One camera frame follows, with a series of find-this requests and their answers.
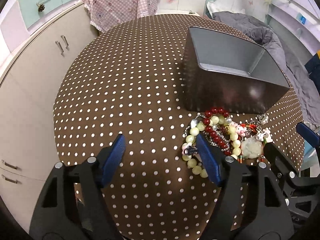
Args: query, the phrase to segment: polka dot tablecloth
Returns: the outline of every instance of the polka dot tablecloth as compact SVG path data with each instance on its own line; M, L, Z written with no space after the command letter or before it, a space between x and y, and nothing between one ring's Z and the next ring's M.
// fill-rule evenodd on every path
M118 229L135 240L199 238L219 196L219 188L194 176L181 159L183 130L197 114L182 103L181 62L189 26L250 40L198 16L155 15L126 22L80 53L55 101L55 140L66 165L82 163L111 145L118 133L125 135L122 162L102 191ZM299 169L304 144L295 132L302 113L294 90L267 115L275 144ZM255 115L233 114L240 123L251 118ZM241 222L246 186L234 228ZM81 199L80 185L76 193Z

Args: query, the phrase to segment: jewelry pile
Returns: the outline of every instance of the jewelry pile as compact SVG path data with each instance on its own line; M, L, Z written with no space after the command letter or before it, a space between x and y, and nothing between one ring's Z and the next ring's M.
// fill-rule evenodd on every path
M182 159L187 162L192 173L207 178L208 174L202 168L202 160L196 148L196 136L203 133L208 142L217 146L227 155L232 156L240 163L244 159L253 159L260 156L263 162L263 146L272 142L270 130L262 129L268 122L265 114L257 115L256 120L237 124L223 108L212 107L203 114L194 117L185 128L183 137L186 142L182 145Z

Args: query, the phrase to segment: pine cone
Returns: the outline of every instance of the pine cone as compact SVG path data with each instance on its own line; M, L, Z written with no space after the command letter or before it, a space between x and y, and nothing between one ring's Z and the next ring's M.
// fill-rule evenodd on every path
M44 4L40 4L40 5L38 5L38 12L43 12L43 11L44 11L44 9L45 9Z

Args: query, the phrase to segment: gray blanket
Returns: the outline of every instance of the gray blanket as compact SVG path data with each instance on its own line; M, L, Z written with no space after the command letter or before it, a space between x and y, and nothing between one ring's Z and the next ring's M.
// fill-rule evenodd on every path
M270 26L240 13L217 12L213 19L229 25L262 45L287 75L300 101L303 119L320 126L320 96L297 57Z

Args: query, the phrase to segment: dark blue garment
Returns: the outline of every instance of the dark blue garment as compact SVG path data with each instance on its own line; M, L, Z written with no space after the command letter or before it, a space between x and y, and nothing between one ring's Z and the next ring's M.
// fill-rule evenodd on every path
M309 73L309 78L314 82L320 94L320 59L315 54L306 64L305 67Z

